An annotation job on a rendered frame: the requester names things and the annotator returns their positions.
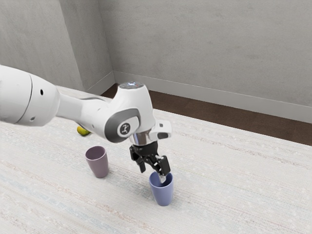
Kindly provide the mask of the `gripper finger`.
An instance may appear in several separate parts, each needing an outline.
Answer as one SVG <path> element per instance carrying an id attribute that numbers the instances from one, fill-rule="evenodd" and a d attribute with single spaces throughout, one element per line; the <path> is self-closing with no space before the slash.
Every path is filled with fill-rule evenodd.
<path id="1" fill-rule="evenodd" d="M 142 158 L 138 158 L 136 160 L 136 164 L 139 166 L 141 173 L 144 173 L 146 171 L 145 162 Z"/>
<path id="2" fill-rule="evenodd" d="M 167 174 L 171 171 L 168 158 L 166 156 L 156 156 L 152 162 L 152 168 L 156 171 L 160 183 L 166 181 Z"/>

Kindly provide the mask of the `blue cup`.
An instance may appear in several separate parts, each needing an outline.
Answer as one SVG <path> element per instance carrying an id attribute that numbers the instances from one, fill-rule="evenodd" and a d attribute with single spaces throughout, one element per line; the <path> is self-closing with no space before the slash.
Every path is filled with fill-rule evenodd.
<path id="1" fill-rule="evenodd" d="M 174 182 L 171 173 L 166 175 L 166 180 L 161 183 L 157 172 L 153 172 L 149 176 L 149 184 L 151 187 L 154 200 L 159 206 L 168 206 L 173 200 Z"/>

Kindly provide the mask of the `mauve cup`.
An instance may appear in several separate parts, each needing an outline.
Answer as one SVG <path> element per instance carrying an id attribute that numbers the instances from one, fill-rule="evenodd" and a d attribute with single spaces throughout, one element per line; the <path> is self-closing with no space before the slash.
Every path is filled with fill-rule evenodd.
<path id="1" fill-rule="evenodd" d="M 109 173 L 106 150 L 101 146 L 94 146 L 85 153 L 86 161 L 97 178 L 104 178 Z"/>

